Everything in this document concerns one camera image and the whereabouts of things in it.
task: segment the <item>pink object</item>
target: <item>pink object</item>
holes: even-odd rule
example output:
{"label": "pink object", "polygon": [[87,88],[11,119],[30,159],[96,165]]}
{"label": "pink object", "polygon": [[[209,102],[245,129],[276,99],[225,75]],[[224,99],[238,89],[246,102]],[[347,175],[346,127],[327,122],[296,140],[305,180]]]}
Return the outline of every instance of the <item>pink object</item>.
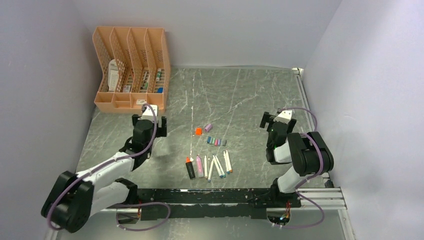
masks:
{"label": "pink object", "polygon": [[209,133],[209,131],[212,129],[212,124],[208,123],[205,127],[204,130]]}
{"label": "pink object", "polygon": [[202,160],[200,159],[199,155],[196,157],[197,162],[197,176],[199,178],[203,178],[205,175],[203,174],[203,167],[202,167]]}

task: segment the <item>marker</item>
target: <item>marker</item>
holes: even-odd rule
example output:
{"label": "marker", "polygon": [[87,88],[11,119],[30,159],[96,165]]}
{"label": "marker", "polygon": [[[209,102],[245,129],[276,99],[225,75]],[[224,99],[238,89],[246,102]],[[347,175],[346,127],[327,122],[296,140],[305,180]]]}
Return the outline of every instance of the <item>marker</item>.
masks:
{"label": "marker", "polygon": [[143,83],[146,81],[146,77],[147,77],[147,71],[145,71],[144,72],[144,75],[143,75],[143,82],[141,83],[141,89],[143,89]]}
{"label": "marker", "polygon": [[157,74],[156,74],[156,82],[161,80],[161,74],[162,74],[162,69],[158,68],[157,69]]}
{"label": "marker", "polygon": [[215,155],[215,161],[218,163],[219,170],[221,171],[222,176],[225,178],[225,177],[226,177],[226,175],[225,175],[225,172],[224,172],[223,166],[221,166],[221,162],[220,162],[220,160],[218,159],[218,157],[217,157],[216,155]]}
{"label": "marker", "polygon": [[206,155],[204,156],[203,167],[204,167],[204,177],[207,179],[208,178],[208,160],[206,159]]}
{"label": "marker", "polygon": [[187,157],[185,160],[185,166],[187,167],[187,172],[190,179],[196,178],[195,169],[193,168],[193,163],[190,161],[189,157]]}
{"label": "marker", "polygon": [[226,174],[230,174],[230,168],[228,167],[228,158],[227,158],[225,151],[223,152],[223,155],[224,155],[224,160],[225,160]]}
{"label": "marker", "polygon": [[233,168],[231,167],[230,155],[228,154],[228,150],[226,150],[226,158],[228,159],[229,172],[232,173]]}
{"label": "marker", "polygon": [[209,172],[208,172],[208,176],[207,176],[207,182],[210,183],[211,182],[211,178],[212,178],[212,172],[214,171],[214,160],[212,160],[210,162],[210,168],[209,168]]}
{"label": "marker", "polygon": [[197,162],[197,175],[199,178],[203,178],[205,175],[203,174],[203,167],[202,167],[202,159],[197,155],[196,157]]}
{"label": "marker", "polygon": [[218,176],[222,179],[224,177],[224,174],[221,173],[221,170],[220,170],[220,167],[218,166],[217,158],[215,157],[215,155],[213,156],[213,164],[216,167],[216,171],[218,172]]}

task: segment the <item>pink marker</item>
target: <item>pink marker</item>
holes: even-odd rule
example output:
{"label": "pink marker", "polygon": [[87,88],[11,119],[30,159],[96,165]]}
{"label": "pink marker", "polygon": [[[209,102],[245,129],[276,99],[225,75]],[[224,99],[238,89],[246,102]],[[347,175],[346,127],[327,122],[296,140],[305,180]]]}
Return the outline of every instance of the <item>pink marker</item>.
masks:
{"label": "pink marker", "polygon": [[202,160],[200,159],[199,155],[196,157],[197,162],[197,176],[199,178],[203,178],[205,175],[203,174],[203,167],[202,167]]}

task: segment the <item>cable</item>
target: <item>cable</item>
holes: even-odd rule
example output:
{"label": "cable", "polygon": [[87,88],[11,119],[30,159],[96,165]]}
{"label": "cable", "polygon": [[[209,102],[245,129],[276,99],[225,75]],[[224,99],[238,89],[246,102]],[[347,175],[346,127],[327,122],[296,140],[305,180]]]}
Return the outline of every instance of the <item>cable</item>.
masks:
{"label": "cable", "polygon": [[147,202],[147,203],[139,203],[139,204],[128,204],[128,205],[127,204],[115,204],[114,207],[119,207],[119,208],[121,208],[121,207],[131,207],[131,208],[133,208],[133,207],[144,207],[144,206],[149,206],[149,205],[162,205],[162,206],[165,206],[168,209],[168,213],[167,213],[165,219],[163,221],[159,222],[158,224],[156,224],[154,226],[151,226],[151,227],[147,227],[147,228],[142,228],[142,229],[126,228],[126,227],[122,226],[119,223],[119,221],[118,221],[118,214],[119,213],[118,213],[115,216],[116,226],[118,228],[123,229],[123,230],[126,230],[126,231],[143,232],[143,231],[152,230],[152,229],[155,229],[155,228],[161,226],[162,224],[164,224],[170,218],[170,215],[171,215],[171,208],[170,208],[170,206],[168,204],[166,204],[166,203],[159,202],[159,201]]}
{"label": "cable", "polygon": [[286,226],[286,225],[284,225],[284,226],[281,226],[282,228],[285,228],[285,229],[305,229],[305,228],[314,227],[314,226],[319,225],[320,223],[322,223],[322,222],[324,221],[324,219],[326,218],[326,214],[324,213],[324,210],[320,207],[320,205],[318,205],[316,202],[312,201],[312,200],[311,200],[311,199],[309,199],[308,197],[306,197],[306,196],[304,196],[304,195],[302,195],[302,194],[300,194],[300,193],[298,192],[298,189],[299,189],[299,188],[300,188],[303,184],[305,184],[308,180],[313,179],[313,178],[315,178],[315,177],[319,176],[319,175],[322,173],[323,169],[324,169],[323,155],[321,154],[321,151],[320,151],[320,149],[318,148],[317,143],[316,143],[316,142],[314,141],[314,139],[312,139],[312,137],[310,137],[308,134],[306,134],[306,133],[300,133],[300,134],[301,134],[301,135],[303,135],[303,136],[305,136],[305,137],[307,137],[307,139],[309,139],[309,141],[312,143],[313,147],[315,148],[316,152],[318,153],[318,158],[319,158],[319,170],[318,170],[318,171],[317,171],[314,175],[309,176],[309,177],[307,177],[307,178],[303,179],[301,182],[299,182],[299,184],[297,184],[297,185],[294,187],[294,189],[295,189],[295,191],[296,191],[297,195],[299,195],[300,197],[302,197],[302,198],[306,199],[307,201],[309,201],[310,203],[312,203],[313,205],[315,205],[315,206],[316,206],[316,207],[317,207],[317,208],[321,211],[321,215],[322,215],[322,217],[321,217],[321,219],[320,219],[319,221],[317,221],[317,222],[315,222],[315,223],[312,223],[312,224],[308,224],[308,225],[300,225],[300,226]]}
{"label": "cable", "polygon": [[[155,111],[153,110],[152,106],[150,106],[150,104],[145,103],[143,104],[143,107],[148,107],[150,108],[150,110],[152,111],[152,113],[154,113]],[[122,159],[129,159],[129,158],[134,158],[137,157],[139,155],[144,154],[153,144],[153,141],[155,140],[155,136],[156,136],[156,130],[158,128],[158,126],[156,125],[156,123],[158,122],[158,120],[156,119],[156,114],[153,114],[153,135],[151,136],[150,142],[148,143],[148,145],[146,146],[145,149],[143,149],[141,152],[132,154],[132,155],[127,155],[127,156],[120,156],[117,158],[113,158],[110,159],[108,161],[103,162],[102,164],[100,164],[99,166],[97,166],[96,168],[94,168],[91,172],[87,172],[86,174],[83,174],[82,176],[80,176],[79,178],[77,178],[75,181],[73,181],[67,188],[65,188],[65,190],[59,195],[59,197],[57,197],[56,201],[53,202],[53,204],[51,205],[50,209],[48,210],[47,213],[47,226],[49,228],[51,228],[52,230],[55,231],[59,231],[62,230],[62,227],[55,227],[52,225],[52,214],[53,214],[53,210],[57,207],[57,205],[59,204],[59,202],[62,200],[62,198],[80,181],[82,181],[83,179],[85,179],[88,176],[91,176],[92,174],[100,171],[101,169],[103,169],[104,167],[108,166],[111,163],[114,163],[116,161],[122,160]]]}
{"label": "cable", "polygon": [[300,109],[300,110],[304,110],[304,111],[306,111],[306,112],[308,112],[311,116],[312,116],[312,119],[313,119],[313,121],[314,121],[314,123],[313,123],[313,125],[314,125],[314,128],[313,128],[313,132],[315,132],[316,130],[317,130],[317,128],[318,128],[318,120],[317,120],[317,117],[311,112],[311,110],[309,110],[309,109],[307,109],[307,108],[304,108],[304,107],[300,107],[300,106],[294,106],[294,107],[283,107],[283,108],[278,108],[278,111],[280,112],[282,112],[282,111],[285,111],[285,110],[292,110],[292,109]]}

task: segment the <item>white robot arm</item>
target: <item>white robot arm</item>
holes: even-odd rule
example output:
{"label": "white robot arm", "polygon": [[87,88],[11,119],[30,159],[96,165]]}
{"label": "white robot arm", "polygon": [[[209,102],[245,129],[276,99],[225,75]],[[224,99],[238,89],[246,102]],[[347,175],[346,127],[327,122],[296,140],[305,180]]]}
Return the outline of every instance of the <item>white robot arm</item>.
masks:
{"label": "white robot arm", "polygon": [[[167,136],[166,117],[159,119],[158,106],[150,107],[141,116],[132,116],[132,137],[113,157],[84,171],[65,171],[57,178],[41,209],[43,217],[74,233],[89,217],[105,208],[121,203],[137,203],[137,185],[119,177],[135,170],[150,157],[154,138]],[[68,193],[59,199],[69,187]]]}

